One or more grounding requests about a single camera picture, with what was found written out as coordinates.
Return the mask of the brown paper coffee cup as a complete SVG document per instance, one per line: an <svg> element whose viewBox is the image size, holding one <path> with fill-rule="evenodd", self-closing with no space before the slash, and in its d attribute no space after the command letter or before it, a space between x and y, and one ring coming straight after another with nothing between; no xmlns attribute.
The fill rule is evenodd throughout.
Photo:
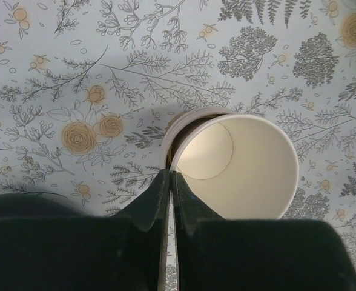
<svg viewBox="0 0 356 291"><path fill-rule="evenodd" d="M197 127L169 168L226 219L279 219L294 199L298 158L286 133L264 118L226 114Z"/></svg>

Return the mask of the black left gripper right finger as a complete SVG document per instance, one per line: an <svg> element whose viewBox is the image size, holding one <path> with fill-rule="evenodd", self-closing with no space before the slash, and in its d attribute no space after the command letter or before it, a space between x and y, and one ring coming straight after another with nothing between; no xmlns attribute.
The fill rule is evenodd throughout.
<svg viewBox="0 0 356 291"><path fill-rule="evenodd" d="M337 232L317 220L228 220L171 176L179 290L356 290Z"/></svg>

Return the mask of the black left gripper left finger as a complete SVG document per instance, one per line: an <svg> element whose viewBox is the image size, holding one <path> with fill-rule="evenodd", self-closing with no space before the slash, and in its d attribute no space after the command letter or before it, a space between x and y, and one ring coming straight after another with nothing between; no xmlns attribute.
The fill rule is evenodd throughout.
<svg viewBox="0 0 356 291"><path fill-rule="evenodd" d="M170 174L110 217L0 195L0 290L163 290Z"/></svg>

